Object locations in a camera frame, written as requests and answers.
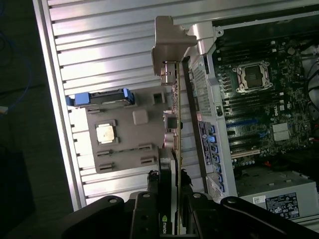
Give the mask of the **white expansion slot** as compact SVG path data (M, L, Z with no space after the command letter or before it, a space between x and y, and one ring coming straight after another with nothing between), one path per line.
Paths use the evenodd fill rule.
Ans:
M256 154L260 154L259 149L236 152L231 154L231 159L237 159L237 158L247 157L247 156L256 155Z

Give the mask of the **grey power supply unit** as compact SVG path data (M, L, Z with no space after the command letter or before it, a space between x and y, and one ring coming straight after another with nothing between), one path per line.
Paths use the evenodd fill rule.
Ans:
M316 182L294 171L251 167L235 180L238 197L282 218L319 215Z

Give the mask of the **grey plastic parts rack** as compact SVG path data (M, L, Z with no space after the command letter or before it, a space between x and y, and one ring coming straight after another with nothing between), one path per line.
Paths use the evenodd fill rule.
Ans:
M97 173L155 165L164 137L163 113L168 110L164 87L133 90L135 104L115 109L85 108ZM114 126L115 141L99 144L96 127Z

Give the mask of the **silver CPU chip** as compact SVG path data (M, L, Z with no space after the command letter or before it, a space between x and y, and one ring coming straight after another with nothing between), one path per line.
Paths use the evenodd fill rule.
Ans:
M99 124L96 127L96 135L99 144L113 143L116 139L114 126L109 123Z

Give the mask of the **blue expansion slot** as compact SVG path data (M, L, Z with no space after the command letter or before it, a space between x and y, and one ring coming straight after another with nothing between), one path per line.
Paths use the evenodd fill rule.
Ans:
M247 119L247 120L227 123L226 127L237 127L237 126L244 126L244 125L250 125L250 124L257 124L257 123L258 123L257 119Z

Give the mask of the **silver chipset heatsink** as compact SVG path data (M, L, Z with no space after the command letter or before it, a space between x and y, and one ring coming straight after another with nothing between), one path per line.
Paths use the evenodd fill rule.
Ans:
M290 139L290 131L287 123L272 125L274 141L282 141Z

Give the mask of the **hard disk with blue caddy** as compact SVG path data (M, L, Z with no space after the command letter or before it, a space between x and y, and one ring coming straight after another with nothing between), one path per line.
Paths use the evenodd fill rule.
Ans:
M66 97L66 104L72 107L89 108L104 107L107 109L115 109L123 106L135 104L134 94L127 88L96 93L78 93L74 98Z

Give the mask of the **open dark grey PC case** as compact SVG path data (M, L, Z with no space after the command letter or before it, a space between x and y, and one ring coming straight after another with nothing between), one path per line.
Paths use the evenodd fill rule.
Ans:
M193 100L197 143L201 145L206 191L216 202L227 196L236 196L235 180L251 167L273 171L294 171L316 182L319 196L319 63L304 62L310 74L306 92L310 97L313 139L308 149L297 150L272 158L270 166L255 163L249 167L234 168L221 104L221 89L215 75L212 58L219 39L251 41L299 34L319 34L319 0L269 1L255 13L214 19L197 23L189 34L197 37L197 45L186 52L184 65L188 98ZM319 215L292 220L319 232Z

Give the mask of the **green motherboard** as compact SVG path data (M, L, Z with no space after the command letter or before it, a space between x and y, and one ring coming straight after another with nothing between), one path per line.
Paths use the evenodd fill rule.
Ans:
M259 149L260 154L231 159L234 168L272 164L277 155L308 149L312 144L310 97L306 92L310 74L304 62L319 63L309 54L319 46L319 34L299 34L269 39L230 42L219 39L212 55L221 91L225 123L257 119L257 124L226 127L230 153ZM238 65L266 61L273 86L247 94L236 92ZM290 139L274 141L272 125L287 123Z

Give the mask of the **metal CPU socket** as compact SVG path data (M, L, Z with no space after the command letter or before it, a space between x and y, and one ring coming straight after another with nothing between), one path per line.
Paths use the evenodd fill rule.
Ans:
M260 61L238 65L232 71L237 74L237 93L247 94L263 91L273 86L270 81L269 62Z

